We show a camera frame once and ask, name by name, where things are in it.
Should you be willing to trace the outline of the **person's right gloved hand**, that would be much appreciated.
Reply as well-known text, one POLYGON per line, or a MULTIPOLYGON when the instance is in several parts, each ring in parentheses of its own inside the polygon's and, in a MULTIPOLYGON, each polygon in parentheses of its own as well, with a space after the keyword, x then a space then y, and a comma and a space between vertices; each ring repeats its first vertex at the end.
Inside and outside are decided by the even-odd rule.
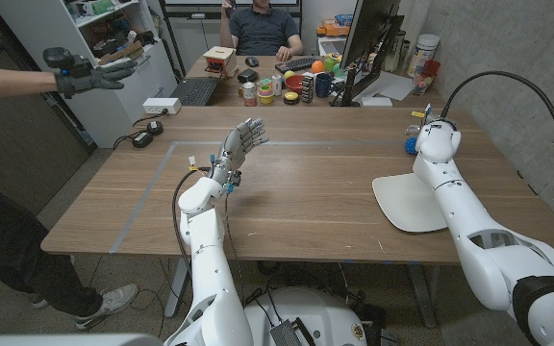
POLYGON ((124 84, 121 80, 131 76, 137 65, 135 61, 126 61, 107 67, 93 67, 89 59, 72 55, 62 47, 47 48, 42 56, 49 67, 60 69, 55 74, 57 91, 66 99, 95 88, 122 89, 124 84))

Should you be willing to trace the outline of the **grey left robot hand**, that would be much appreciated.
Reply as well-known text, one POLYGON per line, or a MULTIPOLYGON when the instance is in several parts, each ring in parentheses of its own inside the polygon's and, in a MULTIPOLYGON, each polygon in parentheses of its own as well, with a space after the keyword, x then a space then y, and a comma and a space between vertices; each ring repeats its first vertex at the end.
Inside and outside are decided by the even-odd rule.
POLYGON ((225 184, 244 163, 245 156, 256 146, 268 142, 263 138, 264 122, 261 118, 247 119, 233 128, 222 142, 215 164, 207 177, 225 184))

